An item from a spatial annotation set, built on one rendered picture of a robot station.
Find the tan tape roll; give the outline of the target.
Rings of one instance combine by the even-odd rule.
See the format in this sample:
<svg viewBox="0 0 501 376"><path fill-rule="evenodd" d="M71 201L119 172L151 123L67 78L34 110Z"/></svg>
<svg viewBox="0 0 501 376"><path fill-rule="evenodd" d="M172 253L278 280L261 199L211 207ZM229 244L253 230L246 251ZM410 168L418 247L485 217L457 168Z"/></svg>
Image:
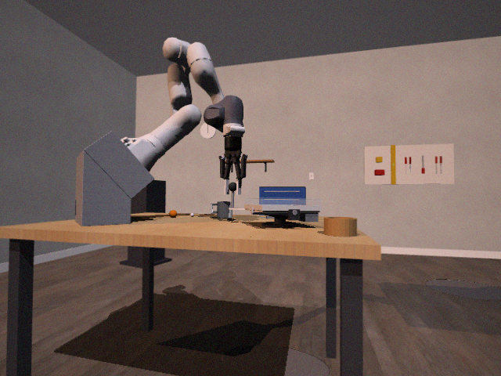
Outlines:
<svg viewBox="0 0 501 376"><path fill-rule="evenodd" d="M357 236L357 218L324 217L324 234L335 237Z"/></svg>

